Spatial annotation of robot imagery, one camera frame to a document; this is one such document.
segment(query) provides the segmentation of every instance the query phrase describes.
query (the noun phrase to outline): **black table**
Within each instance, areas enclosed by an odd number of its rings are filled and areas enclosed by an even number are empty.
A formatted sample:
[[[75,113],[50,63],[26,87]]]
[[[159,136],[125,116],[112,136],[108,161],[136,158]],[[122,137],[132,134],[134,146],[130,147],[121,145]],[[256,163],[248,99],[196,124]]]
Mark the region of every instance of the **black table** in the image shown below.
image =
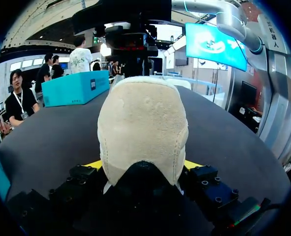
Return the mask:
[[[186,159],[210,164],[240,199],[249,196],[280,203],[290,188],[282,166],[264,143],[231,114],[186,88],[178,87],[189,123]],[[84,106],[44,108],[0,144],[0,161],[12,186],[8,198],[32,188],[47,196],[68,177],[76,164],[99,159],[97,118],[108,92]],[[192,219],[189,234],[212,228],[192,202],[184,207]],[[266,214],[260,225],[267,222]]]

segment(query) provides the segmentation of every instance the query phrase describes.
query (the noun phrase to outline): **window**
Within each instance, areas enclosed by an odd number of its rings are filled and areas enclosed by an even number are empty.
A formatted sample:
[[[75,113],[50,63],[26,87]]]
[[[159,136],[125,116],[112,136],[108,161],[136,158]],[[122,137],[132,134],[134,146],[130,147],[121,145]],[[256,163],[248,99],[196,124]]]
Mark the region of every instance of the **window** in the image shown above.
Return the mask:
[[[13,71],[13,70],[17,70],[20,69],[22,65],[22,62],[17,62],[17,63],[13,63],[11,64],[10,70],[9,71]]]
[[[32,66],[32,60],[23,61],[22,68]]]
[[[43,62],[43,59],[42,58],[35,59],[35,60],[33,60],[33,65],[41,65],[42,62]]]
[[[70,58],[59,57],[59,62],[69,62]]]

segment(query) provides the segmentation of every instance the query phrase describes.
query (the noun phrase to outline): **tissue box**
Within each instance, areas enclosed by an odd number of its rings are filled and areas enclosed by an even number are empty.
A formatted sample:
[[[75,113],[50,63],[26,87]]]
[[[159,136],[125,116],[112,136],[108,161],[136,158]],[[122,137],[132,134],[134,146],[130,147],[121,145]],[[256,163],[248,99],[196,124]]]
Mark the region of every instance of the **tissue box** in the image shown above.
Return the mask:
[[[89,71],[63,76],[42,83],[46,107],[82,105],[108,90],[107,70]]]

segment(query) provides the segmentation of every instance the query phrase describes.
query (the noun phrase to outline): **monitor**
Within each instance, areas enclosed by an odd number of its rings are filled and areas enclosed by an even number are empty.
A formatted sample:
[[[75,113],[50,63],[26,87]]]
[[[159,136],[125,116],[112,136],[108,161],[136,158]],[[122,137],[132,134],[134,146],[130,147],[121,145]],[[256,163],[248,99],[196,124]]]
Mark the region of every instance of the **monitor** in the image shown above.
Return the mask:
[[[67,62],[60,62],[59,65],[62,67],[63,70],[67,70]]]
[[[240,102],[247,105],[256,104],[257,88],[248,84],[247,82],[242,82],[242,88],[240,90]]]
[[[212,60],[246,71],[245,45],[217,27],[186,23],[186,39],[188,57]]]

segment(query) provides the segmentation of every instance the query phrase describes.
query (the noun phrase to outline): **white sign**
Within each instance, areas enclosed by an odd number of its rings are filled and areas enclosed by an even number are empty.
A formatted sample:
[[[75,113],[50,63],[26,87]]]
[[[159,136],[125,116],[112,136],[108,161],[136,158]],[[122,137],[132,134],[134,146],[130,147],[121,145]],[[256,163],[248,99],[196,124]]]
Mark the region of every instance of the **white sign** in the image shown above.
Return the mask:
[[[175,63],[175,53],[169,54],[166,57],[166,69],[173,69]]]
[[[284,54],[290,53],[281,33],[267,16],[263,14],[258,15],[258,23],[260,24],[263,42],[267,49]]]

